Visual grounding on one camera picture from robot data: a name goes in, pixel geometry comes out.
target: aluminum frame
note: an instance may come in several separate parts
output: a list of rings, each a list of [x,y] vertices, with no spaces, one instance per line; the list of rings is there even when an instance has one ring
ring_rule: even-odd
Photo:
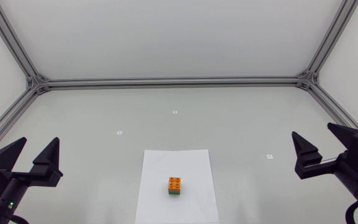
[[[0,36],[27,79],[27,90],[0,117],[0,141],[32,102],[51,90],[98,90],[108,88],[193,88],[234,86],[295,86],[306,90],[337,122],[358,129],[358,123],[319,86],[319,71],[349,22],[358,0],[342,0],[337,13],[309,66],[288,77],[191,77],[191,78],[104,78],[49,80],[41,75],[25,52],[0,5]]]

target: toy block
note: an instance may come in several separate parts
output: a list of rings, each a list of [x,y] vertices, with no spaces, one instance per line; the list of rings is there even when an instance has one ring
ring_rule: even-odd
[[[168,182],[168,194],[180,194],[180,177],[170,177]]]

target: white paper sheet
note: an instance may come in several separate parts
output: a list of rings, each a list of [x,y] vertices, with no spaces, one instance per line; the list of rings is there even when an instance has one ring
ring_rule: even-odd
[[[168,178],[181,177],[180,195]],[[219,223],[208,150],[144,152],[135,224]]]

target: black cable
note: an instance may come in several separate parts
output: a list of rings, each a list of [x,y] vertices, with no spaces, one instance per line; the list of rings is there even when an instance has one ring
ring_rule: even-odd
[[[354,211],[358,208],[358,202],[354,202],[349,208],[346,210],[345,219],[347,224],[356,224],[354,222]]]
[[[17,215],[13,215],[11,221],[17,224],[30,224],[24,218],[18,217]]]

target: metal extrusion bar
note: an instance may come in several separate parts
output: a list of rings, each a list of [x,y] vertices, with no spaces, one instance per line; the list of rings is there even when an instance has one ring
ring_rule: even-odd
[[[22,69],[26,77],[36,77],[38,72],[35,69],[34,65],[32,64],[29,56],[25,52],[19,39],[17,38],[1,6],[0,6],[0,36],[2,37],[8,49],[11,51],[12,56],[19,64],[20,68]]]
[[[295,86],[297,77],[214,77],[214,78],[133,78],[50,80],[51,90],[89,90],[107,88],[188,88],[234,86]]]
[[[358,129],[358,123],[321,86],[311,85],[308,92],[337,124]]]
[[[349,22],[357,4],[358,0],[343,0],[307,70],[312,72],[319,72],[321,70],[321,67],[324,65],[324,62],[327,60],[329,54],[345,29],[345,26]]]
[[[35,89],[26,90],[0,117],[0,141],[37,97]]]

